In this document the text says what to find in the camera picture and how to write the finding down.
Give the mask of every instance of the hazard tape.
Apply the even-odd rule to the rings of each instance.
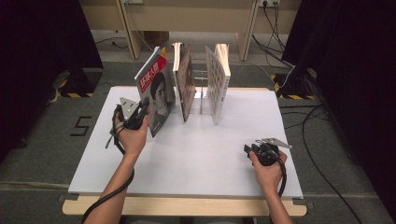
[[[281,99],[290,99],[290,100],[314,100],[315,97],[311,94],[284,94],[282,92],[282,88],[279,88],[279,84],[276,80],[276,75],[271,75],[271,79],[274,81],[275,86],[275,93],[276,97]]]
[[[71,98],[93,97],[93,92],[63,92],[66,83],[67,83],[67,79],[63,81],[61,86],[59,87],[58,97],[71,97]]]

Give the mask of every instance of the hand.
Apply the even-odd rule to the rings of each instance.
[[[116,125],[120,123],[120,113],[116,115]],[[117,133],[119,140],[125,150],[125,155],[134,155],[138,157],[146,145],[147,133],[149,126],[149,118],[143,118],[142,126],[139,130],[131,130],[124,127],[119,127]]]
[[[254,165],[254,171],[256,172],[256,179],[259,183],[262,191],[266,193],[277,193],[277,185],[282,178],[282,171],[278,162],[270,166],[263,166],[259,158],[257,158],[254,152],[249,152],[249,157]],[[279,158],[285,162],[288,156],[279,150]]]

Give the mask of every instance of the metal bracket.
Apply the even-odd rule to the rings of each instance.
[[[287,145],[286,143],[276,139],[276,138],[263,138],[262,139],[263,142],[271,144],[273,146],[278,146],[278,147],[286,147],[286,148],[292,148],[292,146]]]
[[[136,111],[136,109],[139,107],[139,103],[128,100],[126,98],[121,97],[121,109],[122,109],[122,114],[124,116],[124,120],[128,120],[132,114]]]

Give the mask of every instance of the book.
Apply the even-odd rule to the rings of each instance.
[[[229,46],[217,44],[215,52],[205,46],[207,69],[207,96],[210,103],[213,122],[219,124],[219,115],[224,104],[231,79],[228,62]]]
[[[134,77],[140,100],[149,101],[148,118],[151,136],[165,124],[175,104],[175,90],[166,49],[156,47],[146,63]]]
[[[190,44],[184,48],[183,43],[176,42],[173,44],[173,47],[175,50],[173,74],[177,89],[177,99],[180,104],[183,121],[187,121],[196,93],[192,71]]]

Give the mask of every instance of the wrist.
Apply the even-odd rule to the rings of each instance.
[[[262,187],[262,192],[264,193],[265,196],[277,195],[276,188]]]
[[[125,154],[122,157],[122,159],[124,161],[132,161],[132,162],[136,162],[137,158],[139,158],[138,153],[133,153],[133,152],[128,152],[128,151],[125,151]]]

